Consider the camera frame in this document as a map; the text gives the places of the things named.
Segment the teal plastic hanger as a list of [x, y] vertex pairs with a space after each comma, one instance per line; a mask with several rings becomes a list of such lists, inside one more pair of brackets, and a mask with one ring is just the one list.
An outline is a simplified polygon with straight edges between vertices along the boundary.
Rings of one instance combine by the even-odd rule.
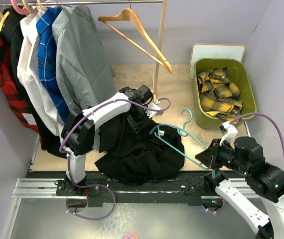
[[178, 152], [180, 155], [182, 155], [184, 158], [187, 158], [188, 160], [190, 160], [191, 162], [193, 162], [195, 165], [199, 166], [201, 169], [203, 169], [204, 171], [208, 171], [208, 167], [207, 166], [203, 166], [203, 163], [198, 163], [195, 160], [193, 160], [192, 158], [190, 158], [189, 156], [187, 156], [184, 152], [182, 152], [181, 150], [177, 149], [175, 146], [173, 146], [172, 144], [168, 143], [166, 140], [164, 140], [162, 137], [164, 136], [165, 132], [163, 130], [160, 129], [161, 126], [168, 126], [170, 128], [173, 128], [177, 131], [177, 133], [181, 136], [181, 137], [191, 137], [192, 139], [194, 139], [203, 149], [206, 149], [206, 146], [194, 135], [192, 135], [190, 132], [188, 132], [185, 128], [186, 125], [188, 123], [190, 123], [193, 119], [193, 113], [190, 109], [185, 108], [182, 110], [181, 115], [183, 115], [184, 112], [188, 112], [189, 113], [189, 119], [183, 123], [182, 127], [178, 127], [176, 125], [172, 125], [172, 124], [167, 124], [167, 123], [162, 123], [162, 124], [158, 124], [157, 126], [155, 126], [149, 133], [154, 135], [156, 138], [158, 138], [160, 141], [162, 141], [164, 144], [166, 144], [167, 146], [169, 146], [170, 148], [172, 148], [174, 151]]

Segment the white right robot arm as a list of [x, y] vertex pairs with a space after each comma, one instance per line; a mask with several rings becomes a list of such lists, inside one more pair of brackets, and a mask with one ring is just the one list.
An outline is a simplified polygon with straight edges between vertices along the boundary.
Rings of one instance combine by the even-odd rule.
[[[234, 146], [213, 139], [195, 158], [211, 169], [204, 189], [225, 199], [246, 221], [257, 239], [284, 239], [284, 171], [265, 161], [263, 148], [249, 136], [239, 137]], [[244, 176], [249, 188], [261, 199], [267, 212], [252, 204], [220, 171], [227, 167]]]

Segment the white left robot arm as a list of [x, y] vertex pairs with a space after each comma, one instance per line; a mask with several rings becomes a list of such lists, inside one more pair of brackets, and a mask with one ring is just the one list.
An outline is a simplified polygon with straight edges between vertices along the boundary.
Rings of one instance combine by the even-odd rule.
[[129, 128], [138, 132], [154, 115], [162, 112], [159, 102], [149, 101], [152, 96], [145, 85], [138, 89], [124, 87], [95, 107], [70, 112], [61, 132], [59, 150], [67, 154], [67, 188], [73, 195], [85, 190], [86, 156], [102, 145], [101, 126], [116, 116], [124, 116]]

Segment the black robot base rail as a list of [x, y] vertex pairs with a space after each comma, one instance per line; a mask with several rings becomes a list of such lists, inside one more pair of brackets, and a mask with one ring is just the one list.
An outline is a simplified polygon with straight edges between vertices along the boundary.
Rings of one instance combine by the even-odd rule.
[[205, 181], [206, 175], [204, 171], [181, 171], [173, 178], [125, 185], [101, 173], [87, 173], [85, 188], [77, 188], [65, 179], [58, 179], [54, 184], [58, 196], [78, 200], [89, 207], [101, 207], [104, 203], [142, 203], [220, 209], [226, 201]]

